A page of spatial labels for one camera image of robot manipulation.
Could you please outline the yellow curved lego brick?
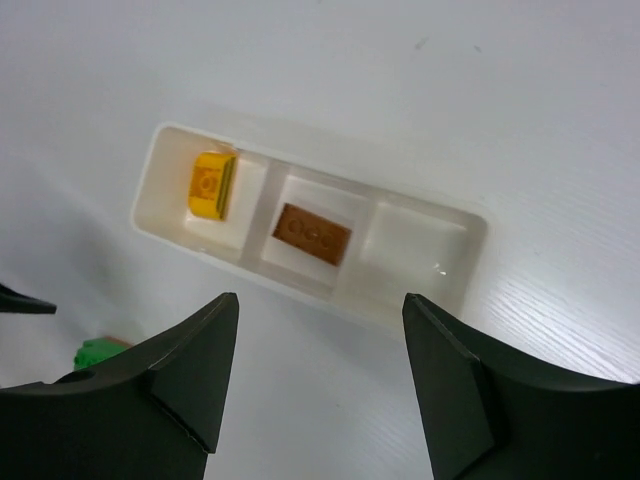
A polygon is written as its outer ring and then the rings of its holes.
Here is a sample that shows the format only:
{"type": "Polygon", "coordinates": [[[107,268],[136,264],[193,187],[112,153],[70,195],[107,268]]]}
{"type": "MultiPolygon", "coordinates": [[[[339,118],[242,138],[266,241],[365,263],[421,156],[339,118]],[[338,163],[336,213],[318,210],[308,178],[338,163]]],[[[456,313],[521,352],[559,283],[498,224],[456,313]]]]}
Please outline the yellow curved lego brick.
{"type": "Polygon", "coordinates": [[[226,220],[237,165],[237,152],[206,151],[196,158],[188,191],[188,207],[194,216],[226,220]]]}

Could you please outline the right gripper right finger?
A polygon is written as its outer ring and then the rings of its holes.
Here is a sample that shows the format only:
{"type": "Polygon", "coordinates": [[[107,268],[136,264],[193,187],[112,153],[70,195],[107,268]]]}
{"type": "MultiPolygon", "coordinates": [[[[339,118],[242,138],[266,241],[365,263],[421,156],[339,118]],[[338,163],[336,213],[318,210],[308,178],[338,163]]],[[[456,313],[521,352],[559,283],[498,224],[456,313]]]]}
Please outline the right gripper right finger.
{"type": "Polygon", "coordinates": [[[402,316],[434,478],[638,478],[638,385],[540,360],[422,295],[402,316]]]}

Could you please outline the brown lego plate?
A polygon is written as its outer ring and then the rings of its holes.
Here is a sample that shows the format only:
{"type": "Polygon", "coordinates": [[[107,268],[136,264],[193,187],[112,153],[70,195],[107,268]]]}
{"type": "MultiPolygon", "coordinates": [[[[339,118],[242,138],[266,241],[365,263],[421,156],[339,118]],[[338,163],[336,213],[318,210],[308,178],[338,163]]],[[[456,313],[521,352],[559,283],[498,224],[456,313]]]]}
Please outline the brown lego plate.
{"type": "Polygon", "coordinates": [[[113,336],[104,336],[103,340],[105,342],[109,343],[110,345],[117,345],[117,346],[125,348],[125,349],[133,347],[132,343],[130,343],[128,341],[125,341],[125,340],[122,340],[122,339],[119,339],[119,338],[116,338],[116,337],[113,337],[113,336]]]}
{"type": "Polygon", "coordinates": [[[352,228],[288,202],[271,232],[276,240],[332,267],[342,264],[352,234],[352,228]]]}

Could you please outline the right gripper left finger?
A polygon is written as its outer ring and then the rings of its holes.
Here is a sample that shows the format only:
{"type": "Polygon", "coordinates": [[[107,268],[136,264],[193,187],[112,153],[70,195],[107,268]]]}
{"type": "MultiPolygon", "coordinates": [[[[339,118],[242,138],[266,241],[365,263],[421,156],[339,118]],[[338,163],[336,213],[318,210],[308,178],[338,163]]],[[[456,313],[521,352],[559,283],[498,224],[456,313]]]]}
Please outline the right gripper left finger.
{"type": "Polygon", "coordinates": [[[1,391],[4,479],[201,479],[216,450],[239,319],[224,293],[54,383],[1,391]]]}

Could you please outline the green lego brick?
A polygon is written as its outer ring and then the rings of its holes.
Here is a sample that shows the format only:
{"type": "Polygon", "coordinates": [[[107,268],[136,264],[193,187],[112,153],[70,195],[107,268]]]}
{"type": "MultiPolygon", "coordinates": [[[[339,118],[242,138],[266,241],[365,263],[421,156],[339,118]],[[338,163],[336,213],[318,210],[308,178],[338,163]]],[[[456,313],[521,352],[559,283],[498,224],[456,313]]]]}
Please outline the green lego brick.
{"type": "Polygon", "coordinates": [[[73,368],[77,371],[91,367],[126,350],[117,345],[110,345],[103,337],[85,340],[75,353],[73,368]]]}

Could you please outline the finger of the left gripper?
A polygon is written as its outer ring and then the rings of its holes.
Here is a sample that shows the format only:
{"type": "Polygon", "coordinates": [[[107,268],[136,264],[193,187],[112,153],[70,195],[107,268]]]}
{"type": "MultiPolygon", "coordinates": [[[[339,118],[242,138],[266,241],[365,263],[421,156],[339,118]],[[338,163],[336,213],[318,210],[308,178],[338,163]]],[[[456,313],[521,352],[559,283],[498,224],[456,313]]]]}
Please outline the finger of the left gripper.
{"type": "Polygon", "coordinates": [[[11,314],[53,315],[57,306],[45,300],[18,293],[0,285],[0,312],[11,314]]]}

